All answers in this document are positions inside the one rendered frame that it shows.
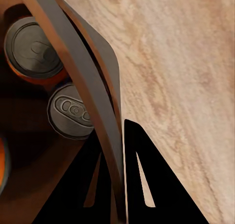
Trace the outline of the trash can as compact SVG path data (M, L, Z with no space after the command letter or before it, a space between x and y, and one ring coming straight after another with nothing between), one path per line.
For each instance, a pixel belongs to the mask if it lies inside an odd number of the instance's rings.
M0 194L0 224L32 224L86 142L63 137L49 123L47 101L57 83L29 83L6 61L5 34L26 14L46 34L95 128L111 177L110 224L126 224L118 59L109 42L65 0L0 0L0 128L12 151L11 173ZM94 205L100 159L101 153L83 207Z

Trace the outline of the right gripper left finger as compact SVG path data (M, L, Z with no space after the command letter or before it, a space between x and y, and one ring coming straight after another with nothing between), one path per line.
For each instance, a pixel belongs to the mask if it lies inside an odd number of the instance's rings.
M101 153L92 207L83 207ZM95 129L32 224L110 224L111 177Z

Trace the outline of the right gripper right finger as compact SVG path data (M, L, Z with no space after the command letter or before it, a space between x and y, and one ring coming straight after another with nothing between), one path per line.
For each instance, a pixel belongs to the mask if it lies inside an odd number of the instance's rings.
M209 224L142 126L124 120L129 224ZM145 204L137 154L155 207Z

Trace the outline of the can of soda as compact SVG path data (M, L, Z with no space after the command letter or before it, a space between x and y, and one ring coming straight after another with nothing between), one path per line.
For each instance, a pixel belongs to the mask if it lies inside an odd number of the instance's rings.
M105 78L100 73L99 75L110 99ZM94 130L86 107L70 76L58 82L50 92L47 116L53 129L68 139L88 139Z
M0 128L0 194L2 193L9 179L12 168L11 146Z
M69 76L61 59L32 14L14 21L5 34L7 63L21 79L36 85L52 85Z

